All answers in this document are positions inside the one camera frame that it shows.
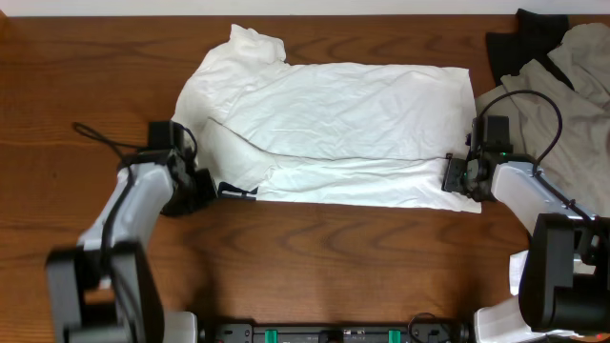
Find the white t-shirt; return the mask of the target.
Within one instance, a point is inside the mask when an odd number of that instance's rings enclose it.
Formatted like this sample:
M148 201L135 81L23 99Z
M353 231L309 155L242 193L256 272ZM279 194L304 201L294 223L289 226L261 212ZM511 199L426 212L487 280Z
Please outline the white t-shirt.
M442 187L475 117L469 72L291 65L282 40L232 26L178 96L197 162L258 201L478 213Z

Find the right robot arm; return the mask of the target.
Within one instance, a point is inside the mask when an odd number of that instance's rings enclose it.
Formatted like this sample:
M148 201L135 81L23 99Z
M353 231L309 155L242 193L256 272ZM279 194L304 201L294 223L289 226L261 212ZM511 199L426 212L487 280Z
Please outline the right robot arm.
M449 156L442 190L503 203L531 234L518 294L474 315L477 342L609 331L609 220L580 207L531 160Z

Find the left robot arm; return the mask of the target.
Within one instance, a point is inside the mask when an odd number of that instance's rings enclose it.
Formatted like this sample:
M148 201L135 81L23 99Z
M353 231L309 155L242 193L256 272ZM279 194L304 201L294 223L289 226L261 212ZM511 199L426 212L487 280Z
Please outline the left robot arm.
M105 208L73 248L46 261L58 342L195 342L197 318L163 308L146 248L160 215L196 212L216 198L206 169L176 149L123 159Z

